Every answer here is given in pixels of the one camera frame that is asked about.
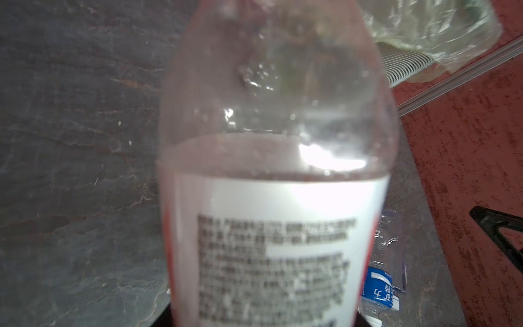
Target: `metal mesh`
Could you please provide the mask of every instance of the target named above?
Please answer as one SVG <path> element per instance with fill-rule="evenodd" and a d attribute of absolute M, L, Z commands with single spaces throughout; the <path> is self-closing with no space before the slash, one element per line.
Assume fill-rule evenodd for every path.
<path fill-rule="evenodd" d="M 376 44 L 391 88 L 434 63 L 432 58 L 419 52 L 400 50 L 381 42 Z"/>

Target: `gray marble surface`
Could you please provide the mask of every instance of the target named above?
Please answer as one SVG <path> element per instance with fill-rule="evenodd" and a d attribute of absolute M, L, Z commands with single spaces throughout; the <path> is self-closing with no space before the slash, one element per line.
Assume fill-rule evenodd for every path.
<path fill-rule="evenodd" d="M 169 301 L 154 158 L 196 0 L 0 4 L 0 325 L 149 326 Z M 465 326 L 405 135 L 388 206 L 409 289 L 390 326 Z"/>

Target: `clear plastic bag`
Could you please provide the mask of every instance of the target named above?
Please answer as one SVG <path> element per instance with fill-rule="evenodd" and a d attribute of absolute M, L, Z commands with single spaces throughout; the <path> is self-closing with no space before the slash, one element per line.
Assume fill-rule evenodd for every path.
<path fill-rule="evenodd" d="M 375 42 L 421 52 L 451 73 L 494 45 L 502 32 L 488 0 L 358 3 Z"/>

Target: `bottle with blue label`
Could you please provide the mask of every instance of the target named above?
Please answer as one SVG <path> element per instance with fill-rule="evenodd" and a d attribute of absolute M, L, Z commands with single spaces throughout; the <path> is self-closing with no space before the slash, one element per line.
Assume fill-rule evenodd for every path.
<path fill-rule="evenodd" d="M 396 294 L 406 288 L 403 243 L 400 216 L 393 210 L 384 210 L 361 292 L 362 314 L 373 327 L 384 327 L 381 313 L 400 309 Z"/>

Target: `bottle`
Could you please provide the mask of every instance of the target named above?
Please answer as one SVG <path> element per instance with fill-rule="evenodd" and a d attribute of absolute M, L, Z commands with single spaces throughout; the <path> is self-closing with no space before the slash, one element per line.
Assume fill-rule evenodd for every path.
<path fill-rule="evenodd" d="M 374 245 L 361 292 L 360 313 L 372 327 L 385 327 L 380 314 L 400 309 L 396 294 L 406 288 L 403 256 L 401 217 L 394 210 L 386 209 L 374 233 Z M 401 287 L 394 286 L 395 280 L 403 282 Z"/>
<path fill-rule="evenodd" d="M 203 1 L 159 138 L 177 326 L 354 322 L 398 119 L 353 1 Z"/>

